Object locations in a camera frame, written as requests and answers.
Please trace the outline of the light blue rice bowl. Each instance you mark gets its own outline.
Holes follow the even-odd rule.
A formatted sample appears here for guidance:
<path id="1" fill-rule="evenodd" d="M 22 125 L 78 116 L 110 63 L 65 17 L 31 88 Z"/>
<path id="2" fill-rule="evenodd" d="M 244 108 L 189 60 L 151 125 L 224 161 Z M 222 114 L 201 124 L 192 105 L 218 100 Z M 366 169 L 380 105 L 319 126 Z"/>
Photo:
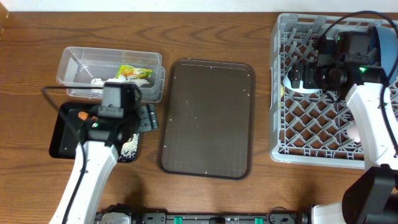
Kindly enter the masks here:
<path id="1" fill-rule="evenodd" d="M 293 88 L 291 81 L 289 80 L 288 76 L 285 75 L 283 78 L 283 85 L 288 88 L 289 90 L 292 90 L 294 92 L 297 93 L 301 93 L 301 94 L 312 94 L 312 93 L 316 93 L 319 92 L 320 89 L 306 89 L 303 87 L 303 81 L 300 81 L 299 87 L 298 88 Z"/>

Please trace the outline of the white tissue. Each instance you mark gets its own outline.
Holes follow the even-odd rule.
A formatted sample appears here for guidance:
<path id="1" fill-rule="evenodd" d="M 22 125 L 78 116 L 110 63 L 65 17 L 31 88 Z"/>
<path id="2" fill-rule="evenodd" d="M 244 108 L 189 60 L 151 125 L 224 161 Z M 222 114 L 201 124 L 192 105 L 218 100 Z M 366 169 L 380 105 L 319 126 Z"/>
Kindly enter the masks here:
<path id="1" fill-rule="evenodd" d="M 104 86 L 104 84 L 106 82 L 114 82 L 114 83 L 124 83 L 125 80 L 124 79 L 120 79 L 120 78 L 109 78 L 107 80 L 102 80 L 101 78 L 94 78 L 91 81 L 92 85 L 101 85 Z M 92 89 L 92 92 L 95 94 L 102 94 L 102 90 L 97 90 L 97 89 Z"/>
<path id="2" fill-rule="evenodd" d="M 135 83 L 138 87 L 141 87 L 142 85 L 148 85 L 149 84 L 149 81 L 147 81 L 146 79 L 141 79 L 141 78 L 132 79 L 131 81 L 133 83 Z"/>

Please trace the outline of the green orange snack wrapper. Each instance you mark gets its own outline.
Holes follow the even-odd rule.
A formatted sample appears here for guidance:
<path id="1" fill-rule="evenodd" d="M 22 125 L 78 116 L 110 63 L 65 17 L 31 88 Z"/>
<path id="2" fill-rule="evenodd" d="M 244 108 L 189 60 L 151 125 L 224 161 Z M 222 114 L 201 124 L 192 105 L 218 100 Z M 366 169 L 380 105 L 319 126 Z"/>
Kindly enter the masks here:
<path id="1" fill-rule="evenodd" d="M 136 68 L 131 65 L 121 65 L 116 73 L 116 78 L 124 76 L 125 78 L 146 78 L 153 74 L 153 70 L 148 68 Z"/>

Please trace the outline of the orange carrot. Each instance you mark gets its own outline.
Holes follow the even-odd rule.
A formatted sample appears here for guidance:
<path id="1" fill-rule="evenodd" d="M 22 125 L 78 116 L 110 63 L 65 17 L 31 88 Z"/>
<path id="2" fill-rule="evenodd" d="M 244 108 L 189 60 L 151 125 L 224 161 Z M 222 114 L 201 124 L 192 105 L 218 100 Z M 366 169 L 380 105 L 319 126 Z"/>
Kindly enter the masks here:
<path id="1" fill-rule="evenodd" d="M 82 121 L 86 121 L 88 119 L 93 119 L 93 120 L 97 120 L 98 118 L 94 115 L 90 115 L 88 112 L 86 111 L 79 111 L 78 112 L 78 117 L 82 120 Z"/>

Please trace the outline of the pink white cup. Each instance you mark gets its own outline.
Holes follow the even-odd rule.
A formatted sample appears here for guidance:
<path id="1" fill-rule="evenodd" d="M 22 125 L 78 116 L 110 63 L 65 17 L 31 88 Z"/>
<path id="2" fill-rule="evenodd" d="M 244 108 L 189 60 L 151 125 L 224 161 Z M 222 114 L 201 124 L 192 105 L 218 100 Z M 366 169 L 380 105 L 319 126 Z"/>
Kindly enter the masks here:
<path id="1" fill-rule="evenodd" d="M 347 127 L 346 132 L 348 137 L 352 139 L 355 143 L 361 142 L 358 127 L 354 121 Z"/>

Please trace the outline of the dark blue plate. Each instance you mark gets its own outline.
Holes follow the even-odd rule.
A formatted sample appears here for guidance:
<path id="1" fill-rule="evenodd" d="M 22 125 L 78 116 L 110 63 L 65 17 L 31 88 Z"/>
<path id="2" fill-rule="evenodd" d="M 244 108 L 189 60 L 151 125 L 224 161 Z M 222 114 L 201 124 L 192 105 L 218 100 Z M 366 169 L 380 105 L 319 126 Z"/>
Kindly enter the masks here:
<path id="1" fill-rule="evenodd" d="M 370 31 L 369 49 L 377 48 L 377 61 L 388 77 L 397 59 L 396 33 L 384 26 L 374 26 Z"/>

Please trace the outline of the cream plastic spoon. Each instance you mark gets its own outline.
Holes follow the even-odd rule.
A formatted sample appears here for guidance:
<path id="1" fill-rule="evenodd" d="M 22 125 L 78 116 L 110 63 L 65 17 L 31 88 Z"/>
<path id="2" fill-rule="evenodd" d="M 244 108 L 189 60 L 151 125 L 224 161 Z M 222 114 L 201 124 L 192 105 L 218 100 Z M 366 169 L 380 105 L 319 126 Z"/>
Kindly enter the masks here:
<path id="1" fill-rule="evenodd" d="M 279 101 L 279 109 L 281 109 L 282 108 L 282 102 L 283 102 L 283 100 L 284 100 L 284 85 L 283 84 L 281 84 L 281 86 L 280 86 L 280 101 Z"/>

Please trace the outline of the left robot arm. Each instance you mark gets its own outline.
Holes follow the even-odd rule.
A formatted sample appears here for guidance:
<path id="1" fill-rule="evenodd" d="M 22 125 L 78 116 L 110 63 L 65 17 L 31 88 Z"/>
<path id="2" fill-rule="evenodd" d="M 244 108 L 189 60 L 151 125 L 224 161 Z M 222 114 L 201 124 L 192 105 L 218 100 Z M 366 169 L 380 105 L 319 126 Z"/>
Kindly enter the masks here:
<path id="1" fill-rule="evenodd" d="M 72 173 L 51 223 L 93 223 L 123 145 L 134 134 L 159 127 L 154 105 L 141 105 L 135 83 L 106 82 L 100 89 L 101 103 L 89 110 L 79 127 L 48 96 L 49 88 L 41 89 L 77 141 Z"/>

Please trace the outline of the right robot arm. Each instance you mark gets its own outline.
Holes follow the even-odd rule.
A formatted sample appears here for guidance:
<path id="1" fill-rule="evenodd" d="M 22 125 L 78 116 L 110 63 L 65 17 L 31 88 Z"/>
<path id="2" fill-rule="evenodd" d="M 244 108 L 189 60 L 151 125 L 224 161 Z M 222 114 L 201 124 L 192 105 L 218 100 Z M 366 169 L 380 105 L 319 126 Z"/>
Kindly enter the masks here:
<path id="1" fill-rule="evenodd" d="M 316 62 L 297 62 L 284 86 L 298 93 L 337 91 L 354 118 L 364 152 L 364 174 L 342 201 L 316 205 L 302 223 L 397 222 L 397 120 L 389 85 L 397 75 L 397 36 L 386 27 L 322 38 Z"/>

